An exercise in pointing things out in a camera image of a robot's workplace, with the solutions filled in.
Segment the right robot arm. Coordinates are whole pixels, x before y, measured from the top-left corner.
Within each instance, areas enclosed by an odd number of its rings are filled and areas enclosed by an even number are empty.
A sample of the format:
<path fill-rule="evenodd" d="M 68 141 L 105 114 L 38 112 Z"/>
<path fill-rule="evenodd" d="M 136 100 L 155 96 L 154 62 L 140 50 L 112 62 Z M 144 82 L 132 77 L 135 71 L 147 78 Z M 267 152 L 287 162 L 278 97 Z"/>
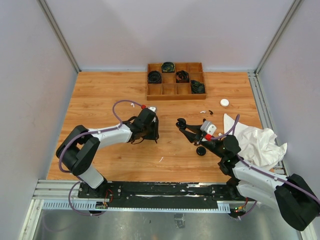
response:
<path fill-rule="evenodd" d="M 235 126 L 218 137 L 213 136 L 216 126 L 208 120 L 201 125 L 189 125 L 184 118 L 179 118 L 176 126 L 190 143 L 220 158 L 219 169 L 235 181 L 226 188 L 230 199 L 245 197 L 274 208 L 298 231 L 304 231 L 319 217 L 320 200 L 303 177 L 272 173 L 239 156 L 241 148 L 234 135 Z"/>

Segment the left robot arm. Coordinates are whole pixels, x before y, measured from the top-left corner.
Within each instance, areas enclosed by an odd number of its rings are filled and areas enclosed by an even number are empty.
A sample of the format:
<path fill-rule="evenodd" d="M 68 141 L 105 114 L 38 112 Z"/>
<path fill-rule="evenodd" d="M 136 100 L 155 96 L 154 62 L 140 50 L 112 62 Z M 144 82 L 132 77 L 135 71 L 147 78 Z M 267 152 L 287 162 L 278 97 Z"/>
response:
<path fill-rule="evenodd" d="M 82 181 L 81 188 L 88 190 L 84 196 L 102 198 L 107 193 L 108 182 L 93 166 L 99 149 L 120 143 L 159 139 L 159 119 L 154 106 L 144 107 L 139 115 L 118 125 L 88 129 L 76 126 L 56 150 L 56 157 L 71 174 Z"/>

